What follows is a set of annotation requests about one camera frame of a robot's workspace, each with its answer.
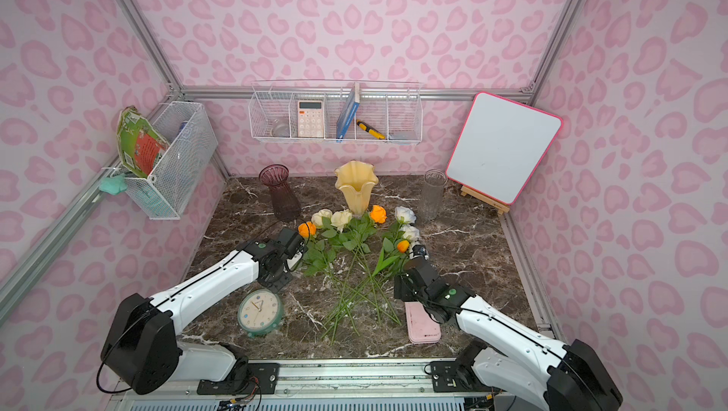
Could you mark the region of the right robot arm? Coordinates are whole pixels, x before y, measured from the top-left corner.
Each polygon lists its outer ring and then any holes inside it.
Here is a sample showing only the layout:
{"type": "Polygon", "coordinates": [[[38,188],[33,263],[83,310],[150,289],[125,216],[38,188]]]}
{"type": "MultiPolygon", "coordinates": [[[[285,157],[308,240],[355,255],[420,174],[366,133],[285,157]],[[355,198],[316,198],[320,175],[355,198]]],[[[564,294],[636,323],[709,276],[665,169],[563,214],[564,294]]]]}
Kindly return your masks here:
{"type": "Polygon", "coordinates": [[[416,244],[394,279],[394,296],[421,304],[428,317],[457,327],[483,344],[464,370],[483,386],[504,390],[540,410],[617,410],[624,398],[595,350],[529,329],[483,297],[449,284],[416,244]]]}

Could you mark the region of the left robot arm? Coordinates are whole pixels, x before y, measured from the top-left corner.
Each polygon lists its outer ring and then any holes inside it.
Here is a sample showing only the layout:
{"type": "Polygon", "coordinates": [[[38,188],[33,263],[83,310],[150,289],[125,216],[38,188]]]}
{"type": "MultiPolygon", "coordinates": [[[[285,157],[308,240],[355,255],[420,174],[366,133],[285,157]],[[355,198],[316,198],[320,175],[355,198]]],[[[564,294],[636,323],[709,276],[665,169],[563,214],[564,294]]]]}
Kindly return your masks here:
{"type": "Polygon", "coordinates": [[[195,382],[199,395],[272,392],[277,374],[256,372],[240,348],[187,344],[177,337],[200,314],[249,284],[271,292],[286,287],[305,251],[305,238],[284,228],[270,240],[240,243],[218,263],[166,291],[129,295],[114,316],[100,365],[138,395],[184,382],[195,382]]]}

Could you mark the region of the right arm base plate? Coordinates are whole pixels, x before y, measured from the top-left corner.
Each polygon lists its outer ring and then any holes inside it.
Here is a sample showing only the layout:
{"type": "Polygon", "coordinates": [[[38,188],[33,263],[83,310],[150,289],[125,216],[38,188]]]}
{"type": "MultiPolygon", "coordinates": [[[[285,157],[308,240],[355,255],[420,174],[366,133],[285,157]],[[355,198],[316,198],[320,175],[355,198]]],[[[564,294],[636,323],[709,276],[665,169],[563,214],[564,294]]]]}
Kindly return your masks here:
{"type": "Polygon", "coordinates": [[[470,367],[458,361],[433,361],[425,367],[436,393],[480,392],[485,386],[477,379],[470,367]]]}

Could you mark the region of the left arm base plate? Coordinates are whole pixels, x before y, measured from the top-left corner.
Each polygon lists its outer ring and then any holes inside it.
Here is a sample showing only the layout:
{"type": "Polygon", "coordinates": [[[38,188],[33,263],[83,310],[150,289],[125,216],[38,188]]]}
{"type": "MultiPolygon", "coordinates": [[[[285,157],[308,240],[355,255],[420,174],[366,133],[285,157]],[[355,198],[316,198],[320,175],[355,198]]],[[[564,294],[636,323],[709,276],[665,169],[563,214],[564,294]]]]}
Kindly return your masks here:
{"type": "Polygon", "coordinates": [[[246,397],[253,392],[262,395],[275,393],[281,365],[278,363],[239,362],[224,380],[201,380],[196,394],[200,396],[246,397]]]}

